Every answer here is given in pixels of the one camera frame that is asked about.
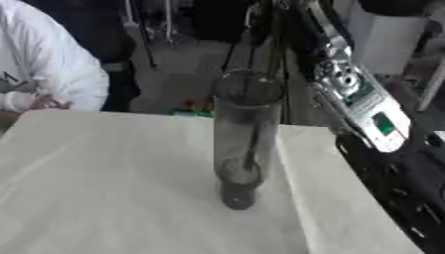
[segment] cup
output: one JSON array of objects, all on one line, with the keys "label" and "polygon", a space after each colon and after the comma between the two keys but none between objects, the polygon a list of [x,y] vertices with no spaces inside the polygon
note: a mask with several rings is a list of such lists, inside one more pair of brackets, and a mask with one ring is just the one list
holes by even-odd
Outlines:
[{"label": "cup", "polygon": [[253,206],[266,180],[285,86],[265,73],[236,69],[215,85],[215,170],[222,202],[236,210]]}]

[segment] person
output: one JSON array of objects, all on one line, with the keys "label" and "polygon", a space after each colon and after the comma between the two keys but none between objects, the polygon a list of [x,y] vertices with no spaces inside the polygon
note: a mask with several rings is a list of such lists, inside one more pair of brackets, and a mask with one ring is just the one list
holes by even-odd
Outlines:
[{"label": "person", "polygon": [[0,111],[97,111],[109,80],[100,62],[53,18],[19,0],[0,0]]}]

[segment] table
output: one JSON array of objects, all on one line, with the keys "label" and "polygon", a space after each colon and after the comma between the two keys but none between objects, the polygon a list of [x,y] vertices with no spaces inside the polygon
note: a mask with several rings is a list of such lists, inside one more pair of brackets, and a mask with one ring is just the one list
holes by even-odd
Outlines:
[{"label": "table", "polygon": [[421,253],[326,128],[280,128],[257,204],[224,207],[213,121],[45,110],[0,140],[0,253]]}]

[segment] black pole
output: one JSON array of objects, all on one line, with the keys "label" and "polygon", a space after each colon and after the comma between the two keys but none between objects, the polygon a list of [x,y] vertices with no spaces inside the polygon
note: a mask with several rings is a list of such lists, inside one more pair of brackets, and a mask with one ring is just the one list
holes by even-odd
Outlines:
[{"label": "black pole", "polygon": [[148,57],[150,67],[155,69],[157,67],[157,65],[155,64],[153,54],[150,49],[151,39],[150,39],[150,36],[148,35],[148,32],[146,30],[147,24],[145,22],[144,14],[142,13],[143,5],[141,4],[140,0],[130,0],[130,3],[131,3],[131,7],[132,7],[133,11],[137,15],[137,19],[138,19],[137,23],[138,23],[138,27],[139,27],[139,33],[142,36],[142,42],[144,43],[144,48],[145,48],[145,51],[147,52],[147,57]]}]

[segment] robotic hand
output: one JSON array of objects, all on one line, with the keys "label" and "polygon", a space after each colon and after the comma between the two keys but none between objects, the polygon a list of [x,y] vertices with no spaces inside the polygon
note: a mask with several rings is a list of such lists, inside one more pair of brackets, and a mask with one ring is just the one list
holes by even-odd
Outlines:
[{"label": "robotic hand", "polygon": [[[259,13],[264,19],[274,17],[270,29],[264,29],[267,22],[257,22],[261,30],[251,30],[271,31],[270,75],[277,72],[278,56],[289,47],[300,71],[315,87],[317,100],[346,130],[382,153],[403,146],[409,139],[411,120],[363,66],[353,63],[352,40],[327,1],[260,0],[257,5],[263,8]],[[258,37],[253,40],[256,44],[264,41],[266,34]]]}]

